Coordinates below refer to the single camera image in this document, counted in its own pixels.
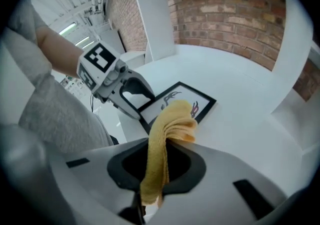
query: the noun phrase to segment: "person's arm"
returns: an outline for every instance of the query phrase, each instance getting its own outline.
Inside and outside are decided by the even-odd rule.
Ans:
[[[83,50],[48,26],[35,30],[37,44],[55,71],[77,78],[78,58]]]

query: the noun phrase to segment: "ceiling light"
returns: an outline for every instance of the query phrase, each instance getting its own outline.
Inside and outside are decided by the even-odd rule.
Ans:
[[[95,42],[95,41],[92,41],[92,42],[86,44],[84,47],[82,47],[82,49],[85,49],[88,45],[91,45],[91,44],[94,43],[94,42]]]
[[[68,27],[66,27],[62,31],[60,31],[59,34],[62,35],[63,33],[66,33],[68,30],[72,29],[74,26],[76,26],[76,24],[72,23],[71,25],[69,25]]]
[[[89,37],[85,37],[84,39],[80,40],[78,43],[76,43],[75,45],[80,45],[83,41],[86,41],[87,39],[89,39]]]

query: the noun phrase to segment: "gray fabric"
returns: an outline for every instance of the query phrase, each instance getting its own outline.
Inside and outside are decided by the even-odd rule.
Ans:
[[[21,0],[2,35],[13,59],[35,87],[19,125],[54,142],[64,153],[113,145],[101,120],[51,75],[51,63],[37,46],[38,27],[46,24],[30,0]]]

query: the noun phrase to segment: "white panel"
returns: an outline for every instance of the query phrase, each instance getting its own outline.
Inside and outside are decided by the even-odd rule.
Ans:
[[[154,61],[175,52],[168,0],[137,0],[146,38]]]
[[[125,53],[124,46],[121,43],[118,31],[116,29],[107,30],[100,33],[100,38],[102,41],[112,46],[119,54]]]
[[[35,87],[0,42],[0,124],[18,124]]]

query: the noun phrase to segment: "cable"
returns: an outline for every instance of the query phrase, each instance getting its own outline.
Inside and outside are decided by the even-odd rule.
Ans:
[[[90,96],[90,106],[91,106],[91,112],[93,113],[94,112],[94,96],[92,95],[92,93]]]

